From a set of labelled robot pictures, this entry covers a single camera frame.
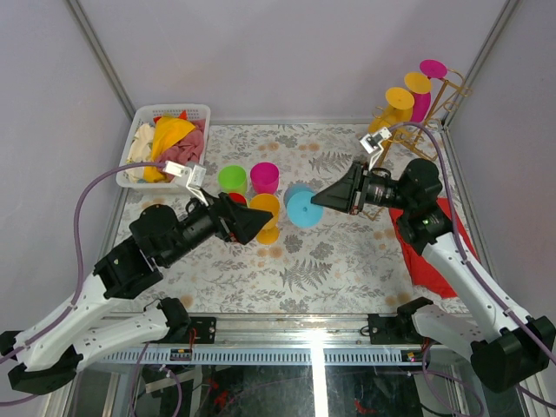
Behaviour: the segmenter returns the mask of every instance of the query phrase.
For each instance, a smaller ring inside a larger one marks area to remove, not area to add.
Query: table surface
[[[426,296],[450,313],[464,313],[457,298],[442,300],[423,287],[414,287],[395,238],[387,210],[371,221],[367,216],[325,210],[321,222],[301,229],[283,207],[286,189],[303,182],[321,190],[340,179],[354,159],[366,159],[358,138],[367,125],[296,124],[212,126],[205,158],[204,188],[219,192],[218,171],[238,163],[249,171],[269,161],[281,171],[280,238],[271,246],[252,241],[246,246],[213,237],[170,269],[164,279],[119,311],[141,311],[157,298],[178,297],[197,313],[391,313],[413,298]],[[432,152],[432,145],[422,144]],[[397,178],[414,155],[395,144],[384,168]],[[453,185],[455,204],[465,222]],[[248,197],[254,195],[248,189]],[[143,195],[131,190],[117,231],[116,243],[129,236],[129,224],[151,204],[185,211],[186,195]],[[373,215],[377,208],[370,208]]]

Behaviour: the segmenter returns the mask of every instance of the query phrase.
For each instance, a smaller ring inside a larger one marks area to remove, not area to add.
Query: plastic basket
[[[131,127],[129,128],[128,139],[125,142],[125,147],[123,148],[122,159],[120,160],[120,166],[125,165],[129,148],[133,142],[133,136],[139,129],[139,127],[144,123],[149,123],[151,126],[155,126],[153,119],[158,116],[165,114],[170,114],[174,117],[178,117],[183,111],[187,111],[189,120],[200,120],[205,119],[205,131],[203,139],[205,141],[205,147],[201,154],[201,159],[199,163],[203,163],[205,159],[205,152],[207,151],[207,140],[209,138],[209,125],[210,125],[210,109],[204,104],[156,104],[153,106],[141,107],[133,118]],[[116,183],[120,187],[136,189],[145,194],[181,194],[182,189],[179,189],[174,184],[169,184],[165,182],[157,183],[147,183],[147,182],[132,182],[129,180],[125,171],[118,172],[116,174]]]

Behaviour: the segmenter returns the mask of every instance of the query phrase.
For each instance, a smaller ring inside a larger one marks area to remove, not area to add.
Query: yellow cup
[[[263,245],[271,245],[276,242],[280,236],[280,230],[276,227],[280,217],[280,200],[272,194],[259,194],[253,197],[249,203],[249,208],[272,213],[272,219],[258,233],[257,241]]]

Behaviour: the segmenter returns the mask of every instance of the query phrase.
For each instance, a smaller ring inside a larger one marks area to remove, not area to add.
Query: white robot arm
[[[365,203],[403,210],[396,222],[401,238],[446,278],[476,324],[451,316],[421,297],[400,306],[394,324],[386,330],[399,341],[416,342],[429,337],[444,344],[468,359],[487,387],[494,392],[505,391],[549,363],[548,356],[516,320],[525,323],[549,350],[556,328],[545,316],[534,319],[512,300],[465,243],[458,248],[452,221],[437,203],[442,184],[433,162],[412,160],[399,180],[393,180],[386,169],[373,168],[383,151],[381,143],[390,136],[386,128],[364,136],[361,144],[370,154],[369,163],[354,162],[338,182],[315,195],[312,203],[352,215],[362,211]],[[493,295],[504,301],[506,311]],[[370,318],[369,327],[373,327]]]
[[[129,225],[131,236],[114,246],[86,278],[75,304],[70,297],[34,327],[0,334],[2,356],[17,354],[9,372],[13,389],[47,394],[71,381],[77,372],[101,357],[147,341],[178,342],[189,331],[189,319],[178,299],[165,298],[139,317],[106,328],[96,322],[126,300],[135,299],[162,279],[158,268],[169,268],[210,236],[225,242],[250,242],[272,218],[266,211],[234,203],[228,195],[213,197],[201,189],[204,168],[173,164],[175,183],[194,196],[187,214],[156,204]],[[33,343],[27,342],[69,310],[63,322]]]

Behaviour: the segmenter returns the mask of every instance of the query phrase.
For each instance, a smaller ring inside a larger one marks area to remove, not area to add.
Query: pink cup
[[[280,182],[280,170],[270,162],[259,162],[251,169],[251,183],[257,194],[274,194]]]

